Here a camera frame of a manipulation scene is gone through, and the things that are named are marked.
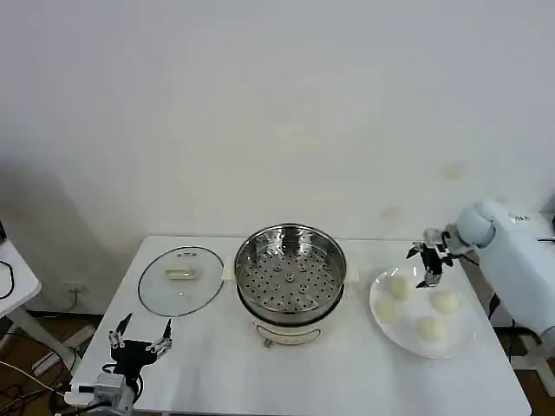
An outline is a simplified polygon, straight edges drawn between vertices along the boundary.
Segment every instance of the table leg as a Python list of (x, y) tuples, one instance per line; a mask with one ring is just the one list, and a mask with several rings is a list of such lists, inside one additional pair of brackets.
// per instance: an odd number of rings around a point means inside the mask
[(25, 309), (17, 308), (8, 314), (11, 319), (19, 328), (25, 331), (29, 336), (35, 338), (37, 341), (48, 345), (56, 351), (63, 359), (65, 366), (73, 371), (79, 366), (79, 357), (74, 355), (73, 351), (66, 348), (54, 336), (52, 336), (42, 325), (33, 318)]

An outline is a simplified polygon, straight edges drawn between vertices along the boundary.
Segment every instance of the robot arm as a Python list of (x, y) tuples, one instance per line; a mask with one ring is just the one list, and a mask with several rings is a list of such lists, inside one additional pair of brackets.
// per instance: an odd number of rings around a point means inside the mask
[(484, 277), (507, 312), (555, 348), (555, 256), (521, 230), (505, 206), (479, 202), (467, 207), (444, 231), (426, 230), (424, 236), (424, 243), (415, 243), (409, 252), (421, 254), (427, 270), (423, 286), (439, 282), (438, 258), (447, 264), (474, 250)]

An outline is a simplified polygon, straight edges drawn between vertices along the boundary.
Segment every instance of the steamed bun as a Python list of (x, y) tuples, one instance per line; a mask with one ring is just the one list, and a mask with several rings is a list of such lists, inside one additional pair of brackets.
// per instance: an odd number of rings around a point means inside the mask
[(445, 324), (433, 316), (421, 316), (415, 320), (416, 334), (426, 342), (439, 342), (445, 339)]
[(413, 291), (410, 279), (401, 275), (394, 275), (388, 279), (388, 291), (400, 301), (406, 301)]
[(435, 310), (445, 315), (454, 314), (460, 308), (459, 297), (453, 292), (434, 292), (431, 295), (431, 300)]
[(375, 314), (385, 323), (396, 324), (402, 318), (402, 305), (389, 296), (382, 296), (375, 301)]

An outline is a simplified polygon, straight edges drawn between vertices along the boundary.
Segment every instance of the glass pot lid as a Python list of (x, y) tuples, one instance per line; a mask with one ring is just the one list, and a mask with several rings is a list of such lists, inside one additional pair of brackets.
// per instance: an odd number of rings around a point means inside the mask
[(202, 247), (179, 247), (152, 261), (139, 281), (145, 308), (160, 316), (183, 316), (204, 308), (223, 285), (224, 265)]

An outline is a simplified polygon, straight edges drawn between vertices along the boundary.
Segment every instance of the wooden floor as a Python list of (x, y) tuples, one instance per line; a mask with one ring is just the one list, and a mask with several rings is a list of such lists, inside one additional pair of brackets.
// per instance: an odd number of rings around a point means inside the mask
[[(51, 334), (60, 340), (65, 340), (87, 323), (97, 327), (100, 319), (100, 316), (65, 315), (56, 318), (42, 318), (40, 320), (41, 324)], [(4, 322), (3, 325), (0, 322), (0, 330), (5, 331), (6, 329), (6, 322)], [(513, 354), (522, 354), (522, 346), (518, 341), (516, 341), (514, 336), (499, 333), (499, 340), (507, 353), (510, 349), (510, 341), (512, 340)], [(44, 353), (44, 348), (31, 341), (13, 340), (8, 346), (0, 351), (0, 360), (6, 361), (14, 366), (18, 366), (30, 373), (33, 362), (40, 359)], [(555, 363), (552, 363), (552, 368), (555, 370)], [(46, 374), (42, 375), (40, 380), (45, 384), (50, 385), (56, 379), (59, 372), (60, 365), (58, 364), (56, 367), (50, 369)], [(0, 377), (0, 391), (3, 391), (11, 385), (19, 383), (24, 383), (23, 393), (30, 393), (40, 389), (40, 386), (38, 386), (35, 382), (27, 380), (25, 376), (19, 374), (15, 370), (12, 370), (11, 368), (0, 365), (0, 374), (2, 375)], [(547, 397), (544, 388), (539, 382), (538, 376), (534, 372), (517, 372), (517, 377), (519, 378), (520, 384), (532, 406), (533, 415), (555, 416), (555, 399)], [(0, 409), (11, 401), (12, 399), (0, 395)], [(5, 411), (5, 409), (0, 410), (0, 415), (5, 414), (2, 413), (2, 411)], [(21, 414), (25, 416), (51, 416), (49, 411), (49, 396), (42, 396), (38, 400), (26, 405), (24, 409), (22, 409), (19, 405), (14, 406), (14, 412), (10, 414)]]

